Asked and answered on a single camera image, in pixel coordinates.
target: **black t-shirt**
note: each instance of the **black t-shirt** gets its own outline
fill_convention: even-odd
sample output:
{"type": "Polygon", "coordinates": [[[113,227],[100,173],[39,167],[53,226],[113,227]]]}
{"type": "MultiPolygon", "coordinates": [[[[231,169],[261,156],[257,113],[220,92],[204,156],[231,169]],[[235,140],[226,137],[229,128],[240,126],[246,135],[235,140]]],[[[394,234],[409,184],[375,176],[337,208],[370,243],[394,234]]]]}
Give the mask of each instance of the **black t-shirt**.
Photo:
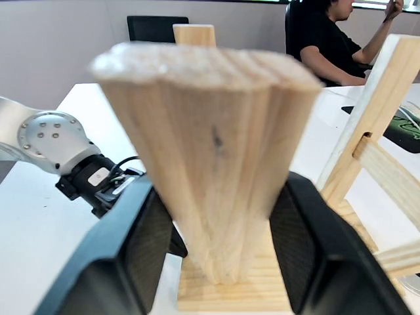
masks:
{"type": "MultiPolygon", "coordinates": [[[[336,67],[350,75],[365,77],[365,73],[352,58],[352,55],[361,47],[348,38],[326,14],[311,13],[308,20],[303,22],[300,35],[299,51],[307,46],[316,46],[320,53],[336,67]]],[[[332,81],[321,77],[320,79],[328,87],[338,86],[332,81]]]]}

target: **wooden base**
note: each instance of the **wooden base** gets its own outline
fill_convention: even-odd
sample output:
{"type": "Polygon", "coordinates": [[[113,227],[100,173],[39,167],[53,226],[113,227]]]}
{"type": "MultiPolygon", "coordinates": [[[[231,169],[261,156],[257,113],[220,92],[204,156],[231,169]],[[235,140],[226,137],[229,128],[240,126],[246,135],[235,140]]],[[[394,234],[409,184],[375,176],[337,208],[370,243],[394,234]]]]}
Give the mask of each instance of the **wooden base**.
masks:
{"type": "Polygon", "coordinates": [[[180,311],[281,311],[291,310],[278,266],[270,229],[261,240],[260,253],[246,282],[213,285],[187,257],[182,261],[178,291],[180,311]]]}

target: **wood grain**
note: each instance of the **wood grain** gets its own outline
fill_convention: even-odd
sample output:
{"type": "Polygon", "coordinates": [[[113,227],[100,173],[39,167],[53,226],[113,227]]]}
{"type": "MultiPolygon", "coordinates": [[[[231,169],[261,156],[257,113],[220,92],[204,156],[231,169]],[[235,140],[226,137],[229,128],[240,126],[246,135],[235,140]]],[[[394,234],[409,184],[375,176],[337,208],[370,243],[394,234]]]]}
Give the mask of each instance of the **wood grain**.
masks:
{"type": "Polygon", "coordinates": [[[361,165],[352,157],[360,139],[383,135],[420,69],[420,37],[389,35],[317,188],[330,207],[344,199],[361,165]]]}
{"type": "Polygon", "coordinates": [[[381,251],[375,254],[382,268],[394,277],[410,276],[420,272],[420,241],[381,251]]]}
{"type": "Polygon", "coordinates": [[[290,310],[271,233],[267,227],[246,281],[214,285],[187,257],[178,290],[180,311],[263,312],[290,310]]]}
{"type": "Polygon", "coordinates": [[[93,73],[214,284],[247,276],[321,85],[273,52],[124,44],[93,73]]]}
{"type": "Polygon", "coordinates": [[[215,27],[210,24],[173,24],[177,44],[216,46],[215,27]]]}
{"type": "Polygon", "coordinates": [[[363,137],[353,157],[420,230],[420,182],[370,138],[363,137]]]}

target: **man's hand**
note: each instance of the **man's hand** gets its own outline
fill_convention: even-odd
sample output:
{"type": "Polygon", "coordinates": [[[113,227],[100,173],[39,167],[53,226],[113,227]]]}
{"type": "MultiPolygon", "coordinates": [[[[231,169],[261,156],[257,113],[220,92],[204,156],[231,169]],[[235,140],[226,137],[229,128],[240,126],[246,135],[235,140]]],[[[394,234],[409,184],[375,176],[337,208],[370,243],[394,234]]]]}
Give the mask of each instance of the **man's hand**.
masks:
{"type": "Polygon", "coordinates": [[[399,15],[402,12],[403,5],[404,0],[389,0],[387,8],[385,9],[385,21],[392,20],[399,15]]]}
{"type": "Polygon", "coordinates": [[[363,77],[355,77],[353,75],[348,75],[339,83],[344,87],[347,85],[365,85],[366,80],[367,79],[363,77]]]}

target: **table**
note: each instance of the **table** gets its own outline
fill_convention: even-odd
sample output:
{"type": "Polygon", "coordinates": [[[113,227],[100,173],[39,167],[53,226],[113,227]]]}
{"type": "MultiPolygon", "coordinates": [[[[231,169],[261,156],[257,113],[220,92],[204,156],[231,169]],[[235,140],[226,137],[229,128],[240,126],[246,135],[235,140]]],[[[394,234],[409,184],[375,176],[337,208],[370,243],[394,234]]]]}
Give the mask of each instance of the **table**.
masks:
{"type": "MultiPolygon", "coordinates": [[[[292,171],[316,182],[349,117],[340,107],[354,105],[361,92],[362,87],[323,91],[293,159],[292,171]]],[[[420,85],[413,85],[406,101],[420,104],[420,85]]],[[[136,154],[98,85],[75,85],[58,110],[78,118],[88,137],[115,162],[136,154]]],[[[420,154],[410,154],[385,138],[379,144],[420,178],[420,154]]],[[[143,169],[138,161],[131,166],[143,169]]],[[[82,199],[69,201],[62,195],[54,187],[57,181],[57,176],[19,162],[0,184],[0,314],[33,312],[97,221],[82,199]]],[[[346,198],[379,249],[420,238],[411,222],[364,171],[346,198]]],[[[179,314],[176,305],[180,264],[180,258],[167,256],[152,314],[179,314]]],[[[404,298],[413,313],[420,314],[420,297],[407,292],[404,298]]]]}

